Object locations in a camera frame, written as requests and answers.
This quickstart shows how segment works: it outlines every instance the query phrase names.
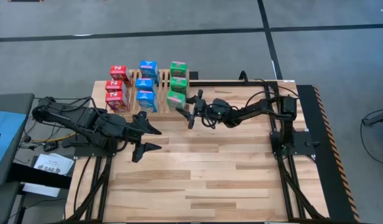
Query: blue mat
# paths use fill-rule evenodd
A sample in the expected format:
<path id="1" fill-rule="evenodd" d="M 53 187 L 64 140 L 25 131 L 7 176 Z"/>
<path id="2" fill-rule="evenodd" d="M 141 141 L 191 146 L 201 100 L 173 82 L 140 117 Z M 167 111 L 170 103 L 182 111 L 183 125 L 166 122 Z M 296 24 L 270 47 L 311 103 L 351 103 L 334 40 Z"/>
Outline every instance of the blue mat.
<path id="1" fill-rule="evenodd" d="M 25 114 L 0 111 L 0 162 L 25 120 Z"/>

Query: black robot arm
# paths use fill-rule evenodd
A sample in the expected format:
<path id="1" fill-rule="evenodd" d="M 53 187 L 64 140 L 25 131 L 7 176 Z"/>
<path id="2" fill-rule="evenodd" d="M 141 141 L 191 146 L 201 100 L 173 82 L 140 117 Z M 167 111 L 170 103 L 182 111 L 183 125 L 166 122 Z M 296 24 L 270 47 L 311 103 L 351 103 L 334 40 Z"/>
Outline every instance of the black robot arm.
<path id="1" fill-rule="evenodd" d="M 292 125 L 297 117 L 297 99 L 291 96 L 275 96 L 269 100 L 261 99 L 256 103 L 238 109 L 218 98 L 214 99 L 212 104 L 207 105 L 202 96 L 203 90 L 198 90 L 197 95 L 187 98 L 187 103 L 195 105 L 191 113 L 177 109 L 189 121 L 189 129 L 193 128 L 196 116 L 201 117 L 204 126 L 214 129 L 216 123 L 223 123 L 228 128 L 234 128 L 242 121 L 266 114 L 282 122 L 282 142 L 285 146 L 293 146 L 294 129 Z M 272 103 L 279 103 L 279 114 L 270 108 Z"/>
<path id="2" fill-rule="evenodd" d="M 92 98 L 85 98 L 81 106 L 66 103 L 57 103 L 52 97 L 39 100 L 38 105 L 32 110 L 33 118 L 40 122 L 58 123 L 74 132 L 84 136 L 88 144 L 93 147 L 104 148 L 110 139 L 118 139 L 135 144 L 132 161 L 138 162 L 143 153 L 161 149 L 151 143 L 141 143 L 142 135 L 161 134 L 150 125 L 147 113 L 139 112 L 132 115 L 132 122 L 117 114 L 109 114 L 107 110 L 97 108 Z M 92 101 L 94 107 L 87 108 L 83 105 Z"/>

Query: wooden tabletop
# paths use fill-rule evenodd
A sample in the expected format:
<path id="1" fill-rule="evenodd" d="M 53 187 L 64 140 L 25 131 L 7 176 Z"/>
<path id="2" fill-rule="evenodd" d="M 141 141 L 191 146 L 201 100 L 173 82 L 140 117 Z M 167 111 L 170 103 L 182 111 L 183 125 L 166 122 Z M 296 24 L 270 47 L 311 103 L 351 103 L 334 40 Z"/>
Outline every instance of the wooden tabletop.
<path id="1" fill-rule="evenodd" d="M 161 71 L 161 76 L 167 78 L 167 70 Z M 294 82 L 279 81 L 279 85 L 297 92 Z M 240 108 L 263 87 L 189 87 L 189 96 L 195 95 L 198 89 L 204 91 L 207 103 L 221 98 Z M 196 119 L 194 128 L 189 130 L 182 116 L 168 110 L 164 101 L 167 87 L 162 86 L 159 91 L 163 94 L 159 94 L 160 112 L 149 113 L 148 118 L 162 135 L 145 134 L 142 139 L 159 144 L 162 149 L 145 153 L 136 164 L 131 162 L 134 150 L 131 145 L 113 158 L 103 221 L 286 221 L 279 169 L 269 141 L 269 117 L 252 118 L 233 129 L 218 124 L 215 130 L 204 127 Z M 104 81 L 95 82 L 92 97 L 100 108 L 106 106 L 105 93 Z M 280 89 L 280 94 L 292 93 Z M 139 108 L 132 97 L 133 93 L 131 103 L 135 107 L 131 112 L 137 113 Z M 258 95 L 253 101 L 263 97 Z M 132 113 L 123 115 L 130 121 Z M 294 126 L 297 131 L 306 128 L 299 101 Z M 316 164 L 307 156 L 294 156 L 294 159 L 302 192 L 327 217 Z M 66 204 L 68 217 L 73 213 L 75 190 L 85 162 L 86 158 L 81 158 L 75 164 Z M 89 192 L 94 165 L 95 158 L 92 158 L 81 181 L 77 206 Z M 292 190 L 290 194 L 297 217 Z M 97 216 L 99 196 L 100 193 L 95 199 L 93 218 Z"/>

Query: red juice box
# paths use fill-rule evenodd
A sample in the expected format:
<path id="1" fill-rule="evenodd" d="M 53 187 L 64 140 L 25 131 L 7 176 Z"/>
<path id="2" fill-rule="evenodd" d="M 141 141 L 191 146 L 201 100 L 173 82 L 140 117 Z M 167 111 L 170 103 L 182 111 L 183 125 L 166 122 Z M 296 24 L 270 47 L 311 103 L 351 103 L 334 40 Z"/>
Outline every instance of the red juice box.
<path id="1" fill-rule="evenodd" d="M 106 81 L 106 91 L 111 93 L 112 91 L 123 91 L 127 92 L 127 87 L 122 80 L 108 80 Z"/>
<path id="2" fill-rule="evenodd" d="M 132 77 L 126 65 L 112 65 L 110 75 L 113 80 L 121 80 L 127 87 L 132 86 Z"/>
<path id="3" fill-rule="evenodd" d="M 106 93 L 106 103 L 115 112 L 129 112 L 128 92 L 115 91 Z"/>

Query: carton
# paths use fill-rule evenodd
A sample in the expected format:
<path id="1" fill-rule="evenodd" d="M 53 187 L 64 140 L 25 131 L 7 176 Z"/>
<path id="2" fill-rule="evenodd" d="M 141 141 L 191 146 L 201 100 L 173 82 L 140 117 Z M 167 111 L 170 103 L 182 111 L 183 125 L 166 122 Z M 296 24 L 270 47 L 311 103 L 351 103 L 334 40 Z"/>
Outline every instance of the carton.
<path id="1" fill-rule="evenodd" d="M 138 90 L 153 91 L 157 94 L 157 85 L 152 78 L 138 78 L 135 83 Z"/>
<path id="2" fill-rule="evenodd" d="M 187 96 L 187 79 L 172 77 L 170 81 L 170 89 L 171 91 L 175 91 Z"/>
<path id="3" fill-rule="evenodd" d="M 158 112 L 159 104 L 153 91 L 138 90 L 136 100 L 141 110 L 146 112 Z"/>
<path id="4" fill-rule="evenodd" d="M 155 84 L 160 83 L 160 72 L 157 62 L 143 60 L 139 64 L 139 70 L 141 71 L 142 78 L 152 78 Z"/>
<path id="5" fill-rule="evenodd" d="M 121 80 L 127 87 L 132 86 L 132 77 L 126 65 L 112 65 L 110 75 L 113 80 Z"/>
<path id="6" fill-rule="evenodd" d="M 129 94 L 127 91 L 106 93 L 106 103 L 115 113 L 129 112 Z"/>
<path id="7" fill-rule="evenodd" d="M 172 62 L 170 67 L 171 78 L 172 77 L 186 77 L 187 64 L 185 62 Z"/>
<path id="8" fill-rule="evenodd" d="M 125 86 L 124 82 L 122 80 L 108 80 L 106 81 L 106 91 L 108 93 L 113 91 L 123 91 L 127 92 L 127 87 Z"/>
<path id="9" fill-rule="evenodd" d="M 186 96 L 175 91 L 168 91 L 167 103 L 171 110 L 175 110 L 176 108 L 185 109 Z"/>

